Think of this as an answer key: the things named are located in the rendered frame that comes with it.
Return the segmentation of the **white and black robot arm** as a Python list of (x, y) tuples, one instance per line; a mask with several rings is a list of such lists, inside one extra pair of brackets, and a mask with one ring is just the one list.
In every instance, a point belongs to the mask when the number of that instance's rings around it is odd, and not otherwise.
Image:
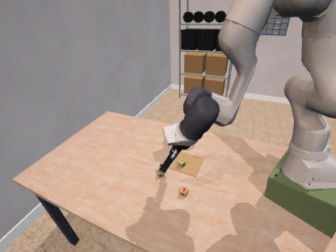
[(331, 128), (324, 118), (336, 119), (335, 0), (235, 0), (218, 35), (237, 71), (229, 96), (193, 88), (183, 103), (184, 119), (164, 127), (163, 135), (167, 145), (192, 146), (213, 124), (224, 127), (235, 120), (258, 62), (256, 44), (277, 15), (303, 21), (301, 61), (311, 74), (293, 76), (284, 87), (294, 127), (281, 170), (305, 189), (336, 188), (336, 159), (327, 145)]

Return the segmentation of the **wooden letter block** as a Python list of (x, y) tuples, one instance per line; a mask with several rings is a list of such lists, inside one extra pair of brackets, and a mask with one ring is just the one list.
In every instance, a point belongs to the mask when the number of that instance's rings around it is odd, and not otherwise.
[(185, 165), (186, 165), (186, 162), (181, 158), (181, 159), (178, 161), (178, 166), (180, 166), (181, 168), (183, 168)]
[(187, 197), (187, 193), (188, 193), (188, 188), (187, 187), (181, 187), (179, 194), (181, 196)]
[(163, 178), (163, 177), (165, 177), (164, 174), (160, 174), (159, 172), (157, 173), (157, 176), (158, 176), (158, 178)]

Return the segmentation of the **tan flat mat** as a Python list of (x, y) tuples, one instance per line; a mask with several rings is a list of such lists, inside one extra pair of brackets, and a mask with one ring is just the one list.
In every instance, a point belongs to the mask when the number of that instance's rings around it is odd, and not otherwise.
[[(181, 158), (186, 162), (186, 165), (183, 168), (178, 166), (178, 161)], [(202, 157), (197, 157), (197, 156), (191, 155), (189, 153), (180, 152), (178, 154), (178, 156), (175, 158), (175, 160), (174, 160), (172, 166), (170, 167), (170, 169), (177, 170), (177, 171), (182, 172), (184, 174), (189, 174), (191, 176), (196, 177), (196, 175), (197, 175), (197, 173), (200, 169), (202, 161), (203, 161)]]

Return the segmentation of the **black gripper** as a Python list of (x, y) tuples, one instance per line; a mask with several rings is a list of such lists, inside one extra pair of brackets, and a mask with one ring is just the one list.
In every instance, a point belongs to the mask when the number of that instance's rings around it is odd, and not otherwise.
[[(157, 170), (160, 174), (166, 173), (167, 169), (170, 167), (173, 160), (179, 155), (182, 150), (189, 149), (190, 146), (185, 145), (173, 145), (172, 149), (170, 150), (170, 154), (167, 159), (164, 161), (163, 164), (160, 165), (160, 168)], [(172, 150), (174, 152), (172, 152)], [(164, 173), (163, 173), (164, 172)]]

